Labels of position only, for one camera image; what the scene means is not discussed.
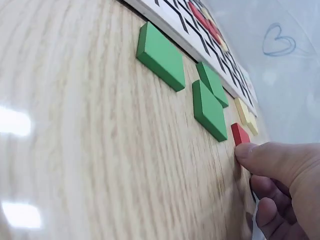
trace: yellow block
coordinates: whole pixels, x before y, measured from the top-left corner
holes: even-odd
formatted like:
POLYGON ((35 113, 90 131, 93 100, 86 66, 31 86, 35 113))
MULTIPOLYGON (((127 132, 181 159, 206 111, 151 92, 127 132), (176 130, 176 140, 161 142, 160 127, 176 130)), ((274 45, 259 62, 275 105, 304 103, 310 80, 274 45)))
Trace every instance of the yellow block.
POLYGON ((249 127, 250 131, 252 132, 252 134, 257 136, 259 131, 258 131, 256 117, 252 112, 249 112, 249 118, 250 118, 250 122, 248 122, 248 127, 249 127))
POLYGON ((222 50, 224 51, 224 52, 228 52, 229 50, 228 50, 228 47, 227 47, 227 44, 225 43, 225 41, 222 39, 222 37, 220 37, 219 35, 218 35, 218 38, 219 38, 219 40, 220 40, 220 42, 221 42, 221 48, 222 48, 222 50))
POLYGON ((238 114, 242 124, 248 125, 251 119, 250 119, 247 105, 239 97, 234 99, 234 103, 235 103, 236 109, 238 110, 238 114))
POLYGON ((208 19, 208 20, 211 19, 211 16, 206 8, 202 7, 201 12, 203 13, 203 15, 205 16, 206 19, 208 19))
POLYGON ((208 19, 209 21, 212 22, 212 24, 217 27, 215 21, 213 20, 213 18, 211 17, 210 13, 208 12, 208 10, 204 7, 201 8, 201 12, 203 13, 203 15, 205 16, 206 19, 208 19))

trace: fingernail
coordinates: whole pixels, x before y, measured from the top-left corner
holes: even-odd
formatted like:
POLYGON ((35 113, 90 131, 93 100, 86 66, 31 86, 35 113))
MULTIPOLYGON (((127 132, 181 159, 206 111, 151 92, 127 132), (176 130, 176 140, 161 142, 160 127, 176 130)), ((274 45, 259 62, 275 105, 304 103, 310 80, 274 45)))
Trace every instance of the fingernail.
POLYGON ((253 143, 242 143, 235 147, 234 154, 238 161, 245 161, 249 154, 252 152, 252 149, 257 145, 253 143))

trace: puzzle board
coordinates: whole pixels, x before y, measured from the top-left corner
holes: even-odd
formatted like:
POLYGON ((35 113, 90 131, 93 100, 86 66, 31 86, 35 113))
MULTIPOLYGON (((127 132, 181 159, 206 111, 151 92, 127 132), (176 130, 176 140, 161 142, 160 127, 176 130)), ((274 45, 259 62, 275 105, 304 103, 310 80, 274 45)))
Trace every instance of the puzzle board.
POLYGON ((240 97, 257 116, 242 69, 225 45, 215 23, 208 27, 208 9, 199 0, 125 0, 172 38, 196 61, 205 62, 222 78, 221 83, 234 98, 240 97))

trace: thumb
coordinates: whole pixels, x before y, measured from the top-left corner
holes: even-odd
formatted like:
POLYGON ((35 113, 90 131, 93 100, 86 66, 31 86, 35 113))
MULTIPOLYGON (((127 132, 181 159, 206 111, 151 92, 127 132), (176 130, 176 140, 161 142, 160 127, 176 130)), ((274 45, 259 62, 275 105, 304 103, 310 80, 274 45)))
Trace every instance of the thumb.
POLYGON ((238 162, 251 173, 276 179, 290 188, 298 175, 317 164, 320 144, 243 143, 234 153, 238 162))

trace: blue ink drawing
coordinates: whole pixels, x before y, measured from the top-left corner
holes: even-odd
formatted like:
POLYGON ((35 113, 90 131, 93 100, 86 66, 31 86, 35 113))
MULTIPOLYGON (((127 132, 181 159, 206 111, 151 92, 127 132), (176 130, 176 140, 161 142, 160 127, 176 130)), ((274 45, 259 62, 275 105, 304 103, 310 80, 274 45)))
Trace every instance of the blue ink drawing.
POLYGON ((264 35, 263 44, 262 44, 262 51, 264 55, 267 55, 270 57, 281 57, 281 56, 291 54, 296 49, 296 46, 297 46, 296 41, 291 36, 282 36, 281 33, 282 33, 282 28, 280 26, 280 23, 276 22, 269 26, 269 28, 267 29, 264 35), (276 51, 266 51, 266 39, 270 39, 270 36, 274 35, 274 33, 273 34, 270 33, 272 30, 278 31, 276 37, 274 37, 274 41, 279 43, 280 42, 285 43, 286 46, 284 47, 284 49, 276 50, 276 51))

